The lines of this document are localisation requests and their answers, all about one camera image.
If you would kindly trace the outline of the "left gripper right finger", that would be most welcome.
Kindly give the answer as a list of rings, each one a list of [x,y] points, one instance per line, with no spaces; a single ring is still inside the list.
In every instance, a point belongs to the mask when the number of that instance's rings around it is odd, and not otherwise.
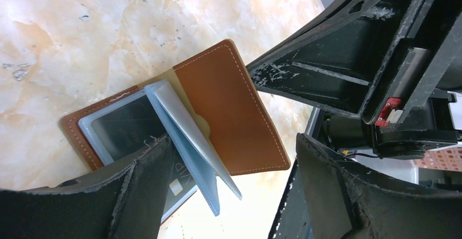
[[[461,238],[461,193],[385,175],[303,133],[296,153],[315,238]]]

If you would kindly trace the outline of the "brown leather card holder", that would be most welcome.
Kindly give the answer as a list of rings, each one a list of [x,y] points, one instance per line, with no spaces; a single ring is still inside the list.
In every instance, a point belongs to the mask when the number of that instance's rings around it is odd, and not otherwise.
[[[78,122],[143,91],[174,143],[197,190],[220,212],[217,179],[241,198],[232,176],[286,170],[290,159],[234,45],[227,39],[164,73],[61,118],[88,165],[104,165]]]

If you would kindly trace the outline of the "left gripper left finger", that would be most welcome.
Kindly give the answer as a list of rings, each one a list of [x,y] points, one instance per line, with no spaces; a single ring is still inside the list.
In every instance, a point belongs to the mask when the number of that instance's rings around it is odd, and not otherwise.
[[[163,136],[57,187],[1,190],[1,238],[157,238],[173,170]]]

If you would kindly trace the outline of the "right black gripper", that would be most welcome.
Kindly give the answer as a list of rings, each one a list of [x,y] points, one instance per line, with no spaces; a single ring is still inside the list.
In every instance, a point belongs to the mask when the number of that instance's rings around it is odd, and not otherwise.
[[[334,151],[414,160],[461,141],[461,0],[334,0],[247,69],[258,90],[330,112]]]

